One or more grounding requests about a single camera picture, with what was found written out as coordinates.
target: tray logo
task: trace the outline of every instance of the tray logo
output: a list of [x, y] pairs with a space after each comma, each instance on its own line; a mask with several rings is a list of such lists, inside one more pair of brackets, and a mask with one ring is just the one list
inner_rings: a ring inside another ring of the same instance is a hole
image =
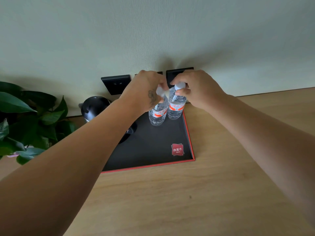
[[172, 155], [173, 156], [182, 156], [182, 155], [184, 155], [183, 144], [172, 144]]

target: plastic water bottle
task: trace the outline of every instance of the plastic water bottle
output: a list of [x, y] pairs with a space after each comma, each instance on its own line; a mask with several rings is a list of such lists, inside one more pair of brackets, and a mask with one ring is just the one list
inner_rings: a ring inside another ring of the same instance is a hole
[[179, 82], [169, 90], [169, 107], [167, 111], [169, 119], [175, 120], [181, 116], [187, 99], [184, 96], [175, 95], [175, 92], [176, 90], [183, 89], [185, 87], [186, 83]]
[[168, 100], [165, 96], [165, 91], [161, 87], [157, 88], [156, 93], [164, 99], [164, 102], [158, 103], [152, 110], [149, 111], [149, 119], [153, 126], [160, 126], [166, 118]]

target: white wall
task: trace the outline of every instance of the white wall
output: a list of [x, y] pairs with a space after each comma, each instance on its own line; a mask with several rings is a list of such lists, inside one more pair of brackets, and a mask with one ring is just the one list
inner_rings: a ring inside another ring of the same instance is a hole
[[0, 0], [0, 79], [109, 97], [103, 76], [195, 67], [236, 96], [315, 86], [315, 0]]

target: wooden tabletop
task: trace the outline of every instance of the wooden tabletop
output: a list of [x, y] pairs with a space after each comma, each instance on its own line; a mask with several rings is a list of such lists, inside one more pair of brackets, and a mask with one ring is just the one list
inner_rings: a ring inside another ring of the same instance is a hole
[[[315, 88], [240, 99], [315, 134]], [[224, 127], [185, 115], [196, 161], [101, 174], [65, 235], [315, 235]]]

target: potted plant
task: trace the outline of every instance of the potted plant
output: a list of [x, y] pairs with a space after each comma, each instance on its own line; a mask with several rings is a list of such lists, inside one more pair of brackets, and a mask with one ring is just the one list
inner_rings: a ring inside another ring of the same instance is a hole
[[53, 95], [0, 81], [0, 159], [16, 156], [23, 165], [76, 130], [65, 99], [56, 108], [55, 102]]

